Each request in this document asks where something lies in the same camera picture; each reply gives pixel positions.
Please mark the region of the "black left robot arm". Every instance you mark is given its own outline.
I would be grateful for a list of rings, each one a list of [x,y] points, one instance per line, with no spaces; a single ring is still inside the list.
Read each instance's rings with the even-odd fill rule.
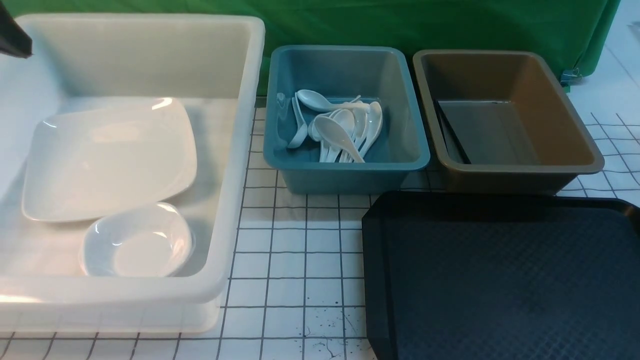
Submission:
[[[3,2],[0,2],[0,52],[17,59],[33,55],[32,38],[13,19]]]

